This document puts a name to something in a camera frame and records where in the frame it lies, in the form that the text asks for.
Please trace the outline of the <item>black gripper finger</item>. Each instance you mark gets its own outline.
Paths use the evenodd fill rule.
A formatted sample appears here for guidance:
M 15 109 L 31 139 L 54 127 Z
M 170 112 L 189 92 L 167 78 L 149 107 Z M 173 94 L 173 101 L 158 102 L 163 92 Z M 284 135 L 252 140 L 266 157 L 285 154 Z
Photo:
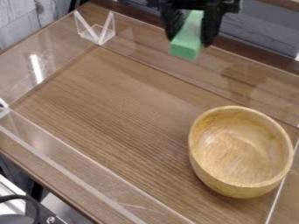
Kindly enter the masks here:
M 169 40 L 173 40 L 179 30 L 183 28 L 186 18 L 190 12 L 183 9 L 177 9 L 173 5 L 165 4 L 161 6 L 161 14 L 163 19 L 163 27 Z
M 206 47 L 212 46 L 216 37 L 220 35 L 224 10 L 220 6 L 209 5 L 202 20 L 201 40 Z

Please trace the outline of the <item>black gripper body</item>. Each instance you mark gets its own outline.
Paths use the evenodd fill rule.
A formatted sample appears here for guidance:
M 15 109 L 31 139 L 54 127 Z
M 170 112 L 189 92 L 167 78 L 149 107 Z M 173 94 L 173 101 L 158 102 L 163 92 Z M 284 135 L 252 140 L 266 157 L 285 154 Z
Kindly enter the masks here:
M 183 11 L 213 11 L 218 13 L 238 13 L 242 0 L 146 0 L 150 7 L 157 7 L 162 13 Z

